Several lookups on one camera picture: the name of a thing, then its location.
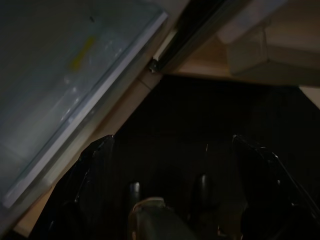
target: dark floor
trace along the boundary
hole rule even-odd
[[[141,182],[147,196],[164,197],[186,219],[199,173],[214,180],[225,228],[238,231],[246,201],[233,134],[265,145],[312,197],[320,192],[320,111],[297,87],[165,76],[115,136],[103,224],[109,239],[120,239],[121,196],[128,182]]]

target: yellow mark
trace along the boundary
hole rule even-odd
[[[87,39],[82,50],[78,53],[78,55],[74,58],[74,60],[70,64],[70,68],[73,71],[80,69],[82,60],[84,59],[86,53],[89,51],[92,45],[95,43],[95,41],[96,41],[96,38],[94,36],[90,36]]]

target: glass panel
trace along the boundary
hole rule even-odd
[[[129,0],[15,2],[0,9],[0,199],[163,12]]]

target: black floor mat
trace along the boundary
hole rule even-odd
[[[225,232],[239,234],[246,205],[232,153],[233,134],[274,151],[312,197],[320,191],[320,111],[297,87],[165,76],[115,136],[102,229],[120,239],[123,187],[141,182],[182,219],[199,173],[211,175]]]

